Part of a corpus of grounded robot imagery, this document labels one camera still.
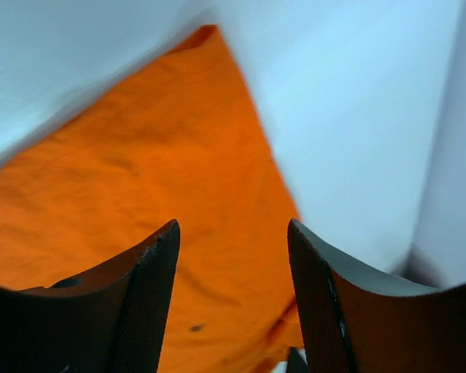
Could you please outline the orange t shirt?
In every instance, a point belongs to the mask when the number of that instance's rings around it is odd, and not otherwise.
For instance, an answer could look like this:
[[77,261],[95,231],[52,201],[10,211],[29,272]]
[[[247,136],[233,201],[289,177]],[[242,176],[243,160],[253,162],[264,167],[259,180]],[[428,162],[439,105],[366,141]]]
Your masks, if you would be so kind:
[[0,285],[51,285],[176,219],[160,371],[269,372],[302,345],[296,216],[241,72],[206,25],[0,169]]

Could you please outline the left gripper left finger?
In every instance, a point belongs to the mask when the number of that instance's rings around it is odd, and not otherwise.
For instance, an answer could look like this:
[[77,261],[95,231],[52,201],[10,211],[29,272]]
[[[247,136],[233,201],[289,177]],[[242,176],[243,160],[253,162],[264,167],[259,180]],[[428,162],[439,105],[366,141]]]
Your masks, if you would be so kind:
[[180,227],[51,287],[0,287],[0,372],[155,372]]

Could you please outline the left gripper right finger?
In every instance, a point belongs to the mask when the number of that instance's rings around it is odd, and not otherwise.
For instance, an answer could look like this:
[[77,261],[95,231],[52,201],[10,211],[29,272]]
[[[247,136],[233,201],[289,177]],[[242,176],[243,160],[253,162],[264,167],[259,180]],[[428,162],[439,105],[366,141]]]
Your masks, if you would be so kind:
[[298,220],[287,244],[309,372],[466,372],[466,283],[387,274]]

